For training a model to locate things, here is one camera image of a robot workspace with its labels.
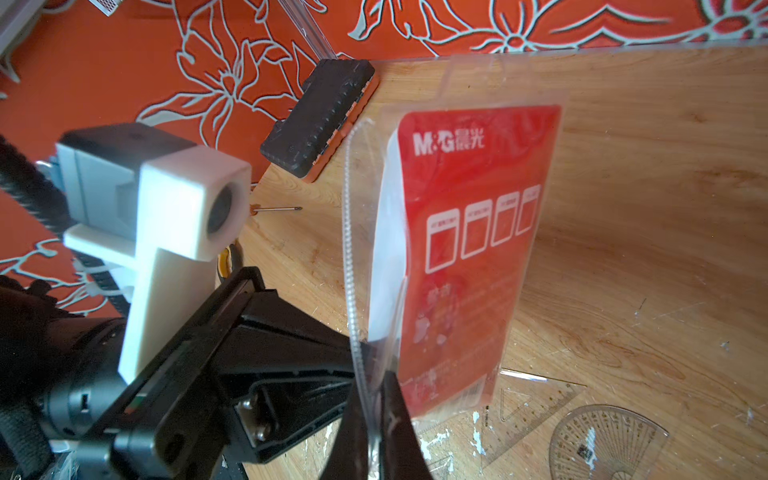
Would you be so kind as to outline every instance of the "screw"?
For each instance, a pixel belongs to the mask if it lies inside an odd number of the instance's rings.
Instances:
[[[242,402],[240,402],[240,404],[243,406],[244,409],[253,410],[256,408],[258,401],[259,401],[259,394],[254,393],[253,397],[243,400]]]
[[[256,425],[256,431],[253,432],[253,437],[259,442],[263,442],[272,433],[272,425],[269,423],[263,423]]]

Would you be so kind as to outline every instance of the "white label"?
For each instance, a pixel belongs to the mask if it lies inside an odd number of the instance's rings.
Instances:
[[[491,247],[501,245],[515,234],[515,221],[520,205],[520,192],[501,195],[496,199],[496,211],[493,215],[493,234],[491,235]]]
[[[477,202],[476,204],[469,204],[464,209],[462,259],[477,255],[488,247],[492,211],[493,201],[490,199]]]
[[[541,185],[534,185],[523,190],[520,213],[518,215],[518,227],[515,235],[521,235],[531,228],[536,218],[536,205],[538,204],[538,195],[541,192]]]
[[[425,272],[434,273],[453,265],[458,251],[458,219],[461,214],[458,208],[430,215],[427,219],[427,257]],[[445,248],[451,251],[445,254]]]

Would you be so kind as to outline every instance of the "clear plastic packaging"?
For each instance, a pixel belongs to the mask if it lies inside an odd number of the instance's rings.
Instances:
[[[419,431],[489,402],[564,104],[524,58],[430,63],[433,99],[369,109],[346,140],[344,277],[370,432],[387,369]]]

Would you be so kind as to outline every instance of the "transparent triangle ruler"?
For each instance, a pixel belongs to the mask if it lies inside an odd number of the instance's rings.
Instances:
[[[502,369],[489,405],[419,435],[432,477],[477,477],[584,390],[577,383]]]

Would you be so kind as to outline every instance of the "m&g logo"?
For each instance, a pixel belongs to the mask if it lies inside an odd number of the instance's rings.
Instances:
[[[449,154],[453,151],[466,151],[485,148],[485,132],[482,128],[456,128],[438,130],[437,133],[426,131],[413,134],[413,152],[420,157],[438,152]]]

